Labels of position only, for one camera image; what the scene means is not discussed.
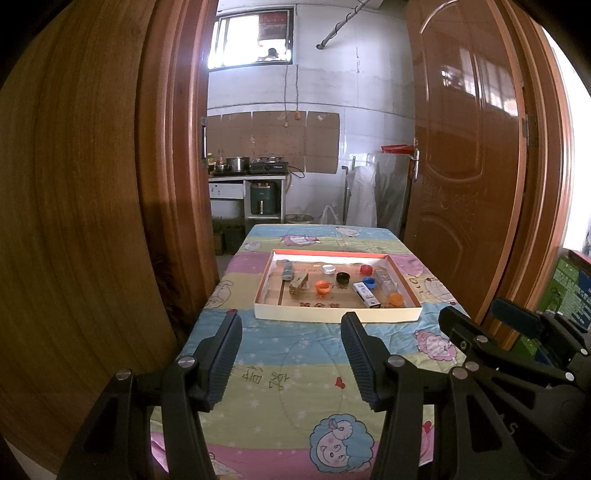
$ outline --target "red bottle cap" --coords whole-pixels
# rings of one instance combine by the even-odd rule
[[[374,269],[371,265],[361,265],[359,272],[366,277],[369,277],[373,273]]]

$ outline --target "drawer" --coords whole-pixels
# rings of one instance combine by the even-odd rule
[[[209,197],[211,199],[243,199],[244,184],[240,183],[210,183]]]

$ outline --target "green appliance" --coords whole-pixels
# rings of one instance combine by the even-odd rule
[[[277,213],[277,183],[273,181],[251,183],[251,213],[253,215]]]

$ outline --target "wooden door frame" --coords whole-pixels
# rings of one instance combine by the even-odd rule
[[[496,0],[520,59],[530,135],[527,177],[514,246],[498,296],[535,310],[562,245],[570,204],[571,124],[566,92],[542,28],[510,0]],[[483,326],[503,348],[519,334],[488,315]]]
[[[139,73],[139,198],[150,257],[177,335],[190,333],[219,277],[202,118],[216,0],[158,0]]]

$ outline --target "clear plastic container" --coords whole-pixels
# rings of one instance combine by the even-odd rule
[[[386,294],[386,297],[390,297],[391,293],[398,293],[398,284],[384,270],[376,269],[374,278],[379,288]]]

